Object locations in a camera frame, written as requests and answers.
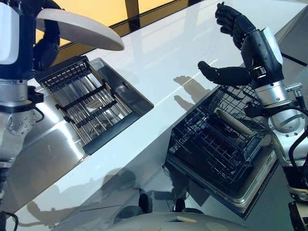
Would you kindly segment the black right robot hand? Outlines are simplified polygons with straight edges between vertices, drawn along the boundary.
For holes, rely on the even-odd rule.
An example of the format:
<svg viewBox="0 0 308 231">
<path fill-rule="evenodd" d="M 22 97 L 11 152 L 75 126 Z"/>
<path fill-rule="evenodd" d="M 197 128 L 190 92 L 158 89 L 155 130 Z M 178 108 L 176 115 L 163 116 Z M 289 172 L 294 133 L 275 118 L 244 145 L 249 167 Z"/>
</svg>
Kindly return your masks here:
<svg viewBox="0 0 308 231">
<path fill-rule="evenodd" d="M 256 29 L 245 15 L 224 3 L 217 4 L 215 18 L 221 33 L 230 35 L 240 50 L 244 67 L 215 68 L 200 61 L 197 66 L 209 81 L 226 86 L 251 85 L 256 89 L 284 79 L 283 58 L 268 27 Z"/>
</svg>

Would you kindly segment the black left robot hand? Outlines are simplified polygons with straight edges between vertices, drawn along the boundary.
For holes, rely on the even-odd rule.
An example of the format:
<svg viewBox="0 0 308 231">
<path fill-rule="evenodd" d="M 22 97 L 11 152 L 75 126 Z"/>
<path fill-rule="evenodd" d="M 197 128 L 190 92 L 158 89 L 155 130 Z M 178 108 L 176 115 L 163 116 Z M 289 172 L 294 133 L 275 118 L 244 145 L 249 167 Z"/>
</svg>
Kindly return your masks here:
<svg viewBox="0 0 308 231">
<path fill-rule="evenodd" d="M 38 14 L 60 9 L 52 0 L 2 0 L 0 2 L 0 77 L 29 80 L 53 63 L 60 45 L 60 29 L 44 20 L 44 36 L 36 42 Z"/>
</svg>

